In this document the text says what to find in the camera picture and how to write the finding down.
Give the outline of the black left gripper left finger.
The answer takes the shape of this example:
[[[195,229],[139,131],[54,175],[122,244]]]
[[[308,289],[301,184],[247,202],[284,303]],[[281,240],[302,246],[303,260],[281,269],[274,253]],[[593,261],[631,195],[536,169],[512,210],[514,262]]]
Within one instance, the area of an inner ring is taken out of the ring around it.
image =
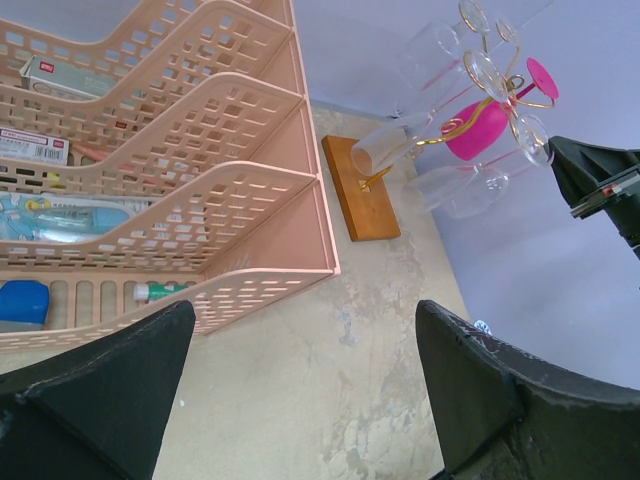
[[[194,326],[178,301],[3,374],[2,478],[152,478]]]

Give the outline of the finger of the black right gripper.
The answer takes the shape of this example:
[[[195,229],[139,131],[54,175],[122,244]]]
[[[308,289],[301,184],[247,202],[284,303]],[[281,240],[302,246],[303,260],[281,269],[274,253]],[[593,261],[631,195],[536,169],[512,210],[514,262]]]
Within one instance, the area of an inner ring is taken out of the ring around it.
[[[571,208],[574,218],[586,219],[604,211],[619,235],[639,257],[639,173],[610,177]]]
[[[639,173],[639,151],[589,145],[553,136],[551,164],[560,193],[570,209],[598,185],[622,172]]]

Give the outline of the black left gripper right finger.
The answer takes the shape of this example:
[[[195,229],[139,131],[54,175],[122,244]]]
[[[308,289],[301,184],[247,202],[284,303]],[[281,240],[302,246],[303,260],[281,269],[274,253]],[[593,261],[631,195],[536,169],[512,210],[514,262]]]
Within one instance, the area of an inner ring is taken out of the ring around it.
[[[639,393],[542,360],[432,300],[416,340],[439,479],[636,479]]]

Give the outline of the clear round wine glass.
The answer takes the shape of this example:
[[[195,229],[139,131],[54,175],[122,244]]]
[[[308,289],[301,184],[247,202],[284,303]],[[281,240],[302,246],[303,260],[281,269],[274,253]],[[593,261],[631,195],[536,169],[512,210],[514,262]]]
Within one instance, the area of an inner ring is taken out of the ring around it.
[[[555,154],[550,150],[544,123],[533,114],[525,114],[513,126],[518,149],[473,167],[471,180],[442,206],[451,218],[465,219],[486,212],[506,194],[514,179],[551,166]]]

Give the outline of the clear flute wine glass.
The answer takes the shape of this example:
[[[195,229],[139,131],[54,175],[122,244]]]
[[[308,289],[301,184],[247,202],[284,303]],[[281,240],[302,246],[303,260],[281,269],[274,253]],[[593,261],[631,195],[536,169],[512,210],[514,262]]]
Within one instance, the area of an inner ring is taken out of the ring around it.
[[[491,97],[505,102],[509,98],[506,78],[488,53],[466,51],[462,57],[462,73],[473,87],[484,93],[479,101]],[[443,136],[441,125],[460,112],[448,115],[446,106],[450,102],[447,99],[433,108],[401,115],[359,140],[351,150],[356,168],[368,177],[382,175],[412,151],[432,145],[446,146],[445,141],[452,135]]]

